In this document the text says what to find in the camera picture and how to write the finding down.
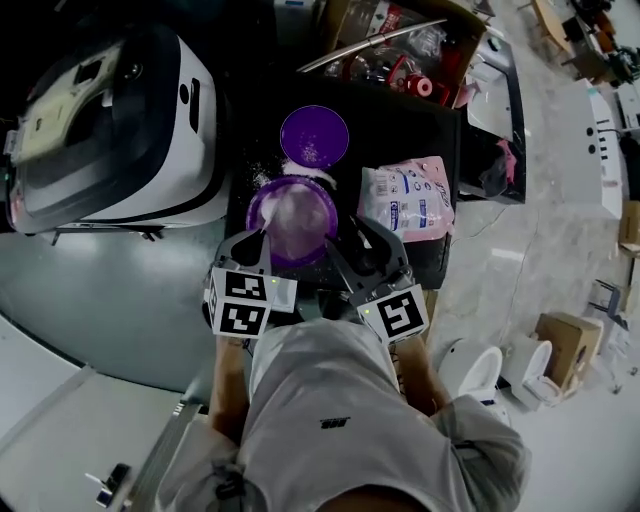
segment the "metal rod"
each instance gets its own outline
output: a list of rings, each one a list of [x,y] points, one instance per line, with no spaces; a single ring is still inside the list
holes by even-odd
[[[447,21],[446,18],[440,18],[437,20],[425,21],[424,23],[418,23],[417,25],[410,25],[408,27],[392,30],[391,32],[387,32],[386,34],[376,34],[358,43],[354,43],[350,46],[345,46],[344,48],[340,48],[339,50],[328,53],[327,55],[320,57],[313,62],[309,62],[301,68],[298,68],[298,72],[308,73],[309,71],[313,71],[320,66],[324,66],[333,62],[334,60],[338,60],[342,57],[346,57],[347,55],[351,55],[352,53],[359,52],[360,50],[364,50],[365,48],[369,48],[370,46],[376,46],[380,43],[384,43],[389,39],[393,39],[394,37],[409,34],[410,32],[415,32],[416,30],[421,30],[432,25],[438,25],[440,23],[444,23],[445,21]]]
[[[85,473],[84,476],[86,476],[92,482],[95,482],[95,483],[100,484],[102,486],[105,485],[105,483],[102,480],[100,480],[97,476],[93,476],[91,473]]]

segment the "white toilet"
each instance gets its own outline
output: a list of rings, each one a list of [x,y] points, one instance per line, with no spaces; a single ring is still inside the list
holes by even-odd
[[[461,340],[447,352],[438,375],[452,399],[471,395],[484,402],[495,399],[501,367],[502,352],[498,347]]]
[[[511,384],[511,392],[532,411],[553,407],[562,400],[562,391],[544,372],[551,358],[550,341],[517,335],[506,350],[500,375]]]

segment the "purple lid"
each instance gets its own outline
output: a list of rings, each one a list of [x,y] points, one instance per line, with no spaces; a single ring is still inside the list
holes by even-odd
[[[349,130],[333,110],[309,105],[295,110],[284,120],[280,144],[295,163],[312,169],[327,169],[347,152]]]
[[[274,213],[265,227],[267,201]],[[301,176],[284,176],[256,192],[247,210],[246,226],[249,230],[265,227],[275,265],[303,267],[325,255],[325,236],[336,236],[338,213],[320,185]]]

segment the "plastic bag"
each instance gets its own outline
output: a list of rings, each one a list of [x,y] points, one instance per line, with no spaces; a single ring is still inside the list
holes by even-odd
[[[442,158],[430,156],[378,169],[362,169],[358,211],[403,242],[437,240],[452,233],[454,212]]]

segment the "black table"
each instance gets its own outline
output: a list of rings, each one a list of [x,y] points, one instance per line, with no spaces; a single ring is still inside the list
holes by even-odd
[[[500,71],[507,78],[513,130],[512,140],[507,144],[516,158],[514,181],[508,183],[506,189],[497,196],[490,196],[483,189],[480,175],[493,165],[496,158],[504,155],[503,151],[496,146],[502,139],[469,124],[467,107],[464,107],[461,110],[463,151],[460,161],[461,195],[459,199],[461,201],[490,199],[505,204],[522,204],[527,197],[527,147],[520,81],[513,51],[507,41],[487,32],[480,41],[477,54],[485,64]]]
[[[264,184],[282,175],[286,157],[280,147],[280,127],[286,117],[305,105],[335,110],[349,128],[349,149],[329,174],[337,181],[333,191],[322,180],[339,213],[339,236],[349,239],[346,216],[355,213],[360,196],[362,167],[378,167],[410,158],[441,156],[455,208],[460,160],[460,114],[423,99],[381,87],[345,84],[316,75],[292,74],[266,80],[256,96],[236,105],[241,158],[235,163],[227,210],[226,236],[246,229],[251,198]],[[444,280],[451,237],[405,244],[416,281],[438,289]],[[310,283],[321,289],[345,289],[325,256],[314,265],[297,269],[274,267],[278,276]]]

